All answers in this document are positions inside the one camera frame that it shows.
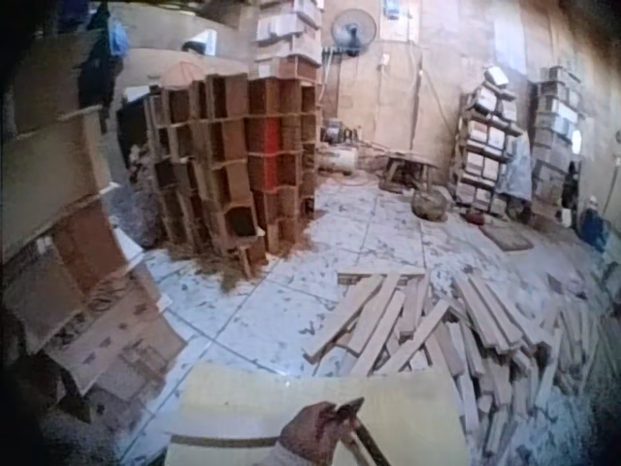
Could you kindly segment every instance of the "scrap wood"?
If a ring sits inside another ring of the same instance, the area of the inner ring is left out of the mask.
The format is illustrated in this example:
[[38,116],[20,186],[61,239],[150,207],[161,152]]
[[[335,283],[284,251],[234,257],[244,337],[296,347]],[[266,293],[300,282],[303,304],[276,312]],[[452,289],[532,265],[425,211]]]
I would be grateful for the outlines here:
[[358,358],[356,365],[353,369],[351,369],[351,375],[368,376],[371,373],[377,357],[381,353],[386,340],[388,340],[390,333],[395,326],[395,320],[397,320],[397,317],[403,308],[405,299],[406,296],[404,293],[401,291],[395,291],[395,294],[390,300],[390,303],[386,308],[386,312],[377,324],[377,328],[375,332],[373,332],[369,343],[365,346],[365,349]]
[[[464,339],[462,337],[462,331],[459,323],[448,323],[448,332],[455,345],[459,357],[462,358],[462,362],[466,364],[466,349],[464,348]],[[474,395],[473,380],[468,372],[462,373],[457,378],[457,384],[459,391],[462,395],[462,401],[464,404],[464,426],[466,433],[472,434],[476,432],[479,426],[478,410],[476,408],[476,397]]]
[[496,299],[496,296],[480,277],[472,276],[470,277],[470,282],[478,292],[483,303],[487,306],[489,313],[496,321],[498,328],[509,345],[516,345],[522,338],[522,331],[511,323],[501,303]]
[[500,330],[498,330],[494,319],[489,315],[487,307],[470,283],[463,277],[455,278],[455,283],[466,302],[466,309],[468,309],[468,313],[473,319],[474,326],[483,345],[487,348],[494,347],[497,350],[508,350],[508,344],[500,335]]
[[520,313],[517,307],[503,293],[494,288],[490,289],[507,313],[508,318],[522,331],[526,343],[530,346],[541,343],[543,337],[537,323]]
[[[440,348],[440,344],[436,340],[436,336],[434,334],[431,334],[429,338],[427,339],[427,341],[425,342],[425,349],[427,350],[427,353],[429,354],[429,359],[431,361],[432,367],[440,367],[444,371],[449,373],[448,366],[446,364],[446,361],[444,360],[444,355],[442,354],[442,350]],[[452,386],[453,386],[453,400],[455,401],[455,405],[457,406],[457,411],[459,413],[459,416],[461,417],[464,415],[464,403],[462,402],[462,395],[459,394],[459,390],[457,389],[457,385],[455,384],[454,380],[453,380]]]
[[478,397],[478,400],[476,400],[476,407],[482,413],[489,415],[493,403],[494,398],[492,397],[492,395],[481,395]]
[[492,427],[489,431],[487,443],[485,444],[485,452],[487,454],[498,453],[501,445],[501,439],[503,437],[503,430],[505,429],[505,424],[507,424],[507,421],[507,408],[500,408],[496,413],[494,413]]
[[474,339],[473,331],[466,324],[460,322],[462,326],[462,333],[464,334],[464,344],[466,347],[466,358],[468,359],[468,367],[473,377],[480,378],[485,375],[485,366],[483,365],[483,359],[478,351],[476,340]]
[[384,283],[377,292],[376,297],[363,309],[358,323],[356,324],[356,328],[353,329],[353,336],[347,345],[349,350],[354,354],[360,355],[369,342],[373,332],[376,330],[378,322],[384,315],[398,281],[398,274],[388,274],[386,280],[384,280]]
[[508,380],[508,364],[501,364],[493,355],[485,358],[487,370],[494,384],[494,401],[499,407],[508,406],[513,396],[513,388]]
[[304,353],[309,359],[316,359],[321,351],[356,318],[360,313],[360,308],[369,301],[381,282],[382,278],[379,276],[370,277],[358,283],[346,294],[336,309],[326,318],[321,329],[304,345]]
[[434,330],[434,335],[440,345],[450,375],[452,377],[461,376],[466,371],[466,364],[453,345],[448,328],[446,328],[443,322],[438,324],[436,330]]
[[386,278],[388,274],[396,273],[399,275],[399,285],[405,286],[412,279],[419,279],[426,273],[425,269],[420,267],[401,266],[399,269],[386,269],[374,267],[372,270],[368,267],[347,267],[339,270],[337,277],[339,284],[357,284],[361,279],[366,279],[372,275],[380,275]]
[[539,384],[539,392],[535,399],[535,406],[540,410],[544,410],[547,405],[547,399],[550,396],[550,390],[552,389],[552,383],[554,382],[554,374],[559,364],[559,351],[561,350],[561,339],[563,336],[563,330],[556,328],[554,330],[554,337],[552,343],[552,351],[548,357],[547,365],[543,369],[543,375],[541,376],[541,382]]
[[422,319],[414,332],[414,337],[401,345],[397,354],[388,359],[377,372],[379,374],[399,372],[429,338],[447,310],[448,304],[442,300],[438,301],[434,310]]
[[593,330],[591,333],[591,347],[589,348],[589,355],[587,363],[582,368],[582,380],[580,381],[580,387],[578,389],[578,394],[581,395],[584,393],[584,387],[586,386],[587,381],[589,380],[589,375],[591,374],[591,369],[593,368],[593,362],[595,361],[595,354],[597,353],[598,343],[600,342],[600,335],[598,333],[598,327],[593,326]]

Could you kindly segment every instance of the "wall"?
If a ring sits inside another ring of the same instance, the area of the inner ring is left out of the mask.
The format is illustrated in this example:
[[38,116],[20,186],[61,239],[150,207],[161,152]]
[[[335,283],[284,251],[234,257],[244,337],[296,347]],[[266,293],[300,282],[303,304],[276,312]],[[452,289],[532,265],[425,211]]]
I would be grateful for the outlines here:
[[[368,12],[378,28],[370,49],[344,59],[338,79],[330,80],[339,87],[338,98],[331,101],[338,102],[337,113],[345,124],[361,125],[367,140],[392,149],[412,148],[434,159],[443,167],[438,179],[445,182],[460,95],[482,81],[485,67],[498,64],[505,69],[509,88],[518,94],[519,119],[526,123],[528,81],[539,80],[540,68],[561,63],[582,77],[588,104],[581,127],[587,155],[581,197],[593,194],[601,205],[605,202],[612,178],[610,141],[615,126],[621,125],[621,49],[602,32],[605,28],[580,10],[568,16],[553,0],[400,0],[402,17],[396,21],[383,16],[381,4],[326,1],[324,45],[333,44],[330,26],[348,8]],[[424,69],[416,116],[408,85],[415,78],[406,65],[409,50],[414,60],[422,56]],[[386,52],[391,60],[382,73],[377,65]],[[415,120],[416,132],[408,139]],[[606,216],[621,229],[621,177]]]

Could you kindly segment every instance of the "wooden board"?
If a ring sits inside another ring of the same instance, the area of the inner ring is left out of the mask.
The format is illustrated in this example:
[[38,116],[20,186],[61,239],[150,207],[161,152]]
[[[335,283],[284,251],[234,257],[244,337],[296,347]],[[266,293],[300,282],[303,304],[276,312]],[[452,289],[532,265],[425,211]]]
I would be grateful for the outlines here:
[[[461,357],[462,362],[466,364],[466,348],[464,347],[464,339],[459,323],[448,323],[446,325],[453,344]],[[462,394],[464,402],[464,426],[466,433],[472,434],[478,429],[478,410],[476,408],[476,398],[474,396],[473,380],[468,372],[464,372],[457,378],[459,391]]]
[[480,277],[472,276],[470,277],[471,284],[474,289],[478,292],[480,298],[487,305],[487,309],[489,310],[489,314],[492,315],[494,320],[496,320],[496,324],[498,328],[503,333],[503,336],[507,340],[507,342],[514,346],[517,342],[522,338],[522,332],[519,328],[513,325],[505,314],[504,308],[501,304],[496,300],[496,296],[492,294],[490,288]]
[[[323,400],[341,404],[358,396],[366,399],[359,416],[391,464],[468,464],[449,376],[432,369],[389,378],[299,379],[200,363],[187,378],[180,412],[263,417],[287,413],[293,418],[304,406]],[[261,461],[268,450],[184,445],[183,439],[173,438],[166,464],[247,466]],[[333,464],[357,462],[339,444]]]
[[448,310],[448,303],[445,301],[438,301],[436,307],[428,316],[423,318],[420,325],[414,332],[414,337],[405,342],[397,351],[397,354],[392,356],[388,361],[377,371],[379,374],[392,374],[399,372],[408,361],[414,356],[414,354],[425,343],[429,335],[440,323],[440,320],[446,314]]
[[97,196],[110,185],[103,155],[91,152],[85,141],[85,128],[93,121],[99,123],[99,107],[85,109],[3,147],[4,261],[41,234],[42,227],[49,228],[66,208]]
[[408,281],[419,279],[425,275],[425,269],[420,267],[400,266],[399,268],[377,268],[369,267],[347,267],[340,269],[338,272],[339,284],[357,284],[361,279],[370,277],[371,275],[380,275],[384,278],[390,273],[399,274],[399,285],[405,286]]
[[40,252],[37,244],[31,244],[22,250],[4,268],[2,280],[2,302],[23,324],[28,353],[38,352],[85,307],[56,248],[44,248]]
[[404,303],[404,313],[401,317],[400,338],[410,338],[414,334],[416,328],[416,305],[418,293],[418,280],[412,279],[408,282],[406,288],[406,302]]
[[448,329],[444,323],[440,322],[438,324],[438,327],[436,327],[434,331],[434,335],[436,340],[438,340],[450,375],[453,377],[462,375],[466,371],[466,364],[460,357],[457,349],[455,349],[453,341],[450,338],[450,333],[448,333]]
[[353,287],[330,314],[317,334],[304,346],[304,353],[316,359],[321,351],[356,318],[381,284],[381,277],[370,277]]
[[395,326],[395,321],[401,312],[406,296],[401,291],[395,291],[384,316],[377,324],[376,331],[373,332],[371,340],[365,346],[364,351],[358,358],[358,362],[350,372],[352,376],[368,376],[376,362],[377,357],[381,353],[386,340]]
[[539,384],[539,391],[537,398],[535,399],[535,406],[540,410],[545,410],[547,406],[547,399],[550,396],[550,390],[552,389],[552,383],[554,382],[554,375],[559,364],[559,351],[561,349],[561,339],[566,338],[563,335],[563,331],[560,328],[554,330],[554,337],[552,343],[552,352],[550,353],[547,365],[543,370],[541,376],[541,383]]
[[485,366],[483,365],[483,359],[478,351],[476,340],[474,339],[473,331],[470,327],[463,322],[460,322],[462,326],[462,334],[464,335],[464,346],[466,348],[466,359],[468,360],[468,367],[473,377],[480,378],[485,375]]
[[376,330],[377,323],[384,315],[384,311],[392,298],[392,295],[399,281],[398,274],[388,274],[381,288],[377,292],[377,296],[368,306],[365,306],[356,327],[353,329],[353,336],[347,347],[351,352],[360,355],[369,342],[371,335]]

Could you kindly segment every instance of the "pile of wood scraps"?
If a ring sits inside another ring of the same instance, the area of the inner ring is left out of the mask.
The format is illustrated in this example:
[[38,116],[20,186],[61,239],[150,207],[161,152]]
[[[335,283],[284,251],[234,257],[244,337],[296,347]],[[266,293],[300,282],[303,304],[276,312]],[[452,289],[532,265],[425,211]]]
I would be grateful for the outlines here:
[[406,273],[339,274],[352,286],[304,346],[306,358],[320,367],[345,350],[340,377],[447,371],[464,432],[488,457],[506,451],[521,420],[547,409],[553,384],[584,390],[599,341],[585,307],[557,303],[534,316],[476,275],[455,278],[459,298],[436,298],[424,269]]

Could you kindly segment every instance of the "floor tile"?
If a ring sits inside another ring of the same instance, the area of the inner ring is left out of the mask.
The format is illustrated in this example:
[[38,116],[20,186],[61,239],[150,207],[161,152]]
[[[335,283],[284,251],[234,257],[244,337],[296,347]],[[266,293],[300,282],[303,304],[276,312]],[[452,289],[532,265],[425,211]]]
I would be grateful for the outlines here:
[[338,284],[338,271],[355,265],[357,257],[354,252],[325,245],[315,245],[314,250],[294,248],[266,280],[338,301],[344,292],[344,286]]
[[244,302],[255,283],[229,266],[195,262],[163,280],[160,290],[173,301],[170,310],[215,337]]
[[177,356],[177,359],[175,359],[172,367],[166,374],[166,381],[157,395],[148,400],[144,400],[145,406],[152,413],[158,410],[175,387],[187,376],[187,373],[192,369],[194,364],[196,364],[205,350],[212,344],[212,340],[198,333],[171,312],[165,312],[164,317],[168,320],[173,329],[187,342],[187,346],[181,351],[179,356]]
[[302,345],[335,303],[262,282],[217,338],[224,347],[281,374],[308,371]]
[[404,233],[389,226],[371,223],[367,231],[359,265],[368,257],[392,260],[395,263],[425,266],[420,232]]
[[319,215],[304,231],[301,245],[321,249],[322,245],[358,252],[367,231],[367,221],[328,213]]

